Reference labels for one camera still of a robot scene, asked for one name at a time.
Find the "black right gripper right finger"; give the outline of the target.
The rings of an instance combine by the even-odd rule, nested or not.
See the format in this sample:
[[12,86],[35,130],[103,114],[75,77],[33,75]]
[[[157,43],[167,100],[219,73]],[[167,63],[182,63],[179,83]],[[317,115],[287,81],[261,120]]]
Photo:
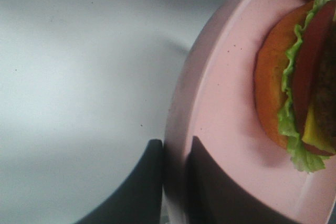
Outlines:
[[288,223],[289,219],[242,189],[195,136],[186,166],[189,223]]

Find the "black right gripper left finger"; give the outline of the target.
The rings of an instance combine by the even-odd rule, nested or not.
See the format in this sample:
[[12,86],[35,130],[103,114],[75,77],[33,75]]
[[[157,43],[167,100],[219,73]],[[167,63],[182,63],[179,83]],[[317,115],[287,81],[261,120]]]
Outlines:
[[163,143],[158,139],[149,140],[124,182],[77,223],[159,223],[162,184]]

